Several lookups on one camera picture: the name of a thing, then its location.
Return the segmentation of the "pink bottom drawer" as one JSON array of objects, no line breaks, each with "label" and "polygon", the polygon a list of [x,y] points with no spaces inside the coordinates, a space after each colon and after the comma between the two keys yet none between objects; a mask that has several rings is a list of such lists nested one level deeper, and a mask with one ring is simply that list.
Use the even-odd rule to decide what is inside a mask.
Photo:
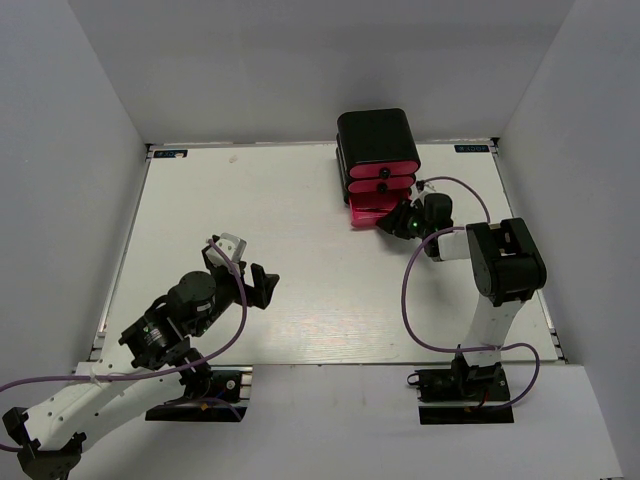
[{"label": "pink bottom drawer", "polygon": [[399,202],[409,197],[408,189],[386,193],[351,194],[348,201],[351,211],[351,226],[354,228],[374,227],[380,218],[388,215]]}]

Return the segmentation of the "pink top drawer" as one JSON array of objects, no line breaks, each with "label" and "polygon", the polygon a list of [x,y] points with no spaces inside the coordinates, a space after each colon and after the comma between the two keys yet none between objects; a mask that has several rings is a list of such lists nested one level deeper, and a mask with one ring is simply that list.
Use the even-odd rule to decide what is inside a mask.
[{"label": "pink top drawer", "polygon": [[349,169],[348,176],[351,179],[388,179],[413,175],[419,167],[415,161],[360,163]]}]

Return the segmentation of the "black drawer cabinet shell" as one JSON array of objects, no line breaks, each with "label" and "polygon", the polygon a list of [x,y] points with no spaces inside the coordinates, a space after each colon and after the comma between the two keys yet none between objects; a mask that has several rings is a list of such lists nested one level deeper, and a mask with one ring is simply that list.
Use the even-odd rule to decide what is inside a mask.
[{"label": "black drawer cabinet shell", "polygon": [[421,160],[406,113],[400,108],[350,111],[337,119],[337,161],[343,198],[349,201],[348,171],[360,163]]}]

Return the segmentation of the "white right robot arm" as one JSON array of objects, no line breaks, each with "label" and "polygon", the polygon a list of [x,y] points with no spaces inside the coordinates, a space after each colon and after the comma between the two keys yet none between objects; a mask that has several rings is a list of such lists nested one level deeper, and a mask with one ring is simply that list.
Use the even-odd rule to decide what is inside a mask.
[{"label": "white right robot arm", "polygon": [[[419,238],[405,268],[401,283],[401,316],[410,338],[421,347],[453,356],[446,385],[461,397],[472,399],[499,381],[502,353],[529,350],[534,373],[540,369],[540,356],[527,342],[508,344],[506,337],[525,303],[542,289],[547,270],[542,256],[521,218],[456,226],[452,219],[453,201],[446,194],[431,193],[416,200],[404,199],[376,221],[376,226],[397,238]],[[421,340],[411,327],[408,283],[418,256],[424,253],[436,262],[468,260],[478,292],[471,325],[456,347],[439,347]]]}]

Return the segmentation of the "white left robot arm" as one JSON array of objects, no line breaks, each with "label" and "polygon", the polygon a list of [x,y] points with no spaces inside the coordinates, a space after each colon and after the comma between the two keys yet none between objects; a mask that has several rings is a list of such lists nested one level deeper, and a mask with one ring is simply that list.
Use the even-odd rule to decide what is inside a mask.
[{"label": "white left robot arm", "polygon": [[158,297],[88,374],[66,376],[65,387],[42,403],[3,415],[10,450],[29,478],[68,478],[97,440],[156,407],[233,408],[239,381],[213,370],[190,341],[233,304],[266,309],[280,278],[251,264],[246,284],[239,249],[218,237],[202,255],[205,270],[185,274]]}]

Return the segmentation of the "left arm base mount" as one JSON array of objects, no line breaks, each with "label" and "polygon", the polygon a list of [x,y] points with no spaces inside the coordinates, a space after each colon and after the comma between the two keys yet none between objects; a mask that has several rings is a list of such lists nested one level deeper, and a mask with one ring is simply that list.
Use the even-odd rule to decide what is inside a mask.
[{"label": "left arm base mount", "polygon": [[253,368],[213,367],[209,389],[186,399],[175,399],[145,413],[148,422],[239,423],[250,400]]}]

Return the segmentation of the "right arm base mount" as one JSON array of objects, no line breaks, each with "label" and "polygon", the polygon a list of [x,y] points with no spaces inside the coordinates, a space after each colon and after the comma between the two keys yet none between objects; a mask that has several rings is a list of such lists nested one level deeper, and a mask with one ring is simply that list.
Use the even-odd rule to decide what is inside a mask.
[{"label": "right arm base mount", "polygon": [[505,372],[491,380],[459,384],[451,368],[416,370],[407,385],[417,391],[419,422],[423,426],[497,425],[514,422]]}]

